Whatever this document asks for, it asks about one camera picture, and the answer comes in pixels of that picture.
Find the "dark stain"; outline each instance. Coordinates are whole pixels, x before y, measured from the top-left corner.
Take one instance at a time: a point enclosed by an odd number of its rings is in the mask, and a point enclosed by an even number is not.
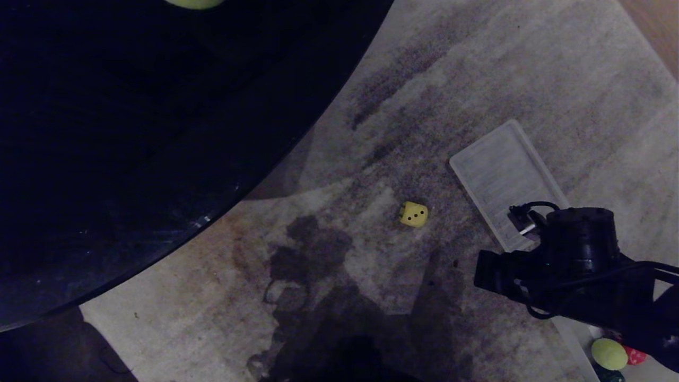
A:
[[[352,130],[373,115],[380,105],[417,74],[427,71],[455,44],[473,35],[488,20],[488,4],[471,3],[439,15],[432,26],[418,32],[418,36],[403,48],[390,66],[374,73],[360,86],[354,98],[361,108],[354,115]]]
[[[296,219],[287,232],[296,245],[275,251],[272,283],[295,281],[311,292],[318,290],[324,277],[345,272],[342,264],[352,245],[345,232],[323,228],[314,216]],[[287,309],[280,301],[283,292],[273,302],[278,327],[272,348],[251,357],[248,369],[267,382],[368,377],[455,382],[470,375],[473,358],[458,356],[449,319],[451,312],[459,311],[454,305],[464,288],[457,285],[452,296],[438,286],[445,266],[441,259],[438,252],[430,257],[423,285],[432,286],[420,288],[411,315],[385,314],[345,273],[345,281],[335,284],[314,307],[309,304],[316,299],[308,296],[303,306]]]
[[[400,143],[401,143],[400,140],[399,141],[394,140],[377,146],[375,151],[373,151],[370,157],[368,158],[368,161],[363,165],[363,170],[372,166],[376,162],[381,161],[387,155],[391,154],[399,146]]]

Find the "tennis ball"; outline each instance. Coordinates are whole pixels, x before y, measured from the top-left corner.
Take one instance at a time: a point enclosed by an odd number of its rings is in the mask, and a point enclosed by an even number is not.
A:
[[[222,4],[224,0],[165,0],[170,4],[178,7],[188,8],[190,10],[206,10],[208,8],[216,7]]]
[[[592,344],[596,363],[608,370],[620,370],[627,364],[627,352],[622,345],[609,338],[599,338]]]

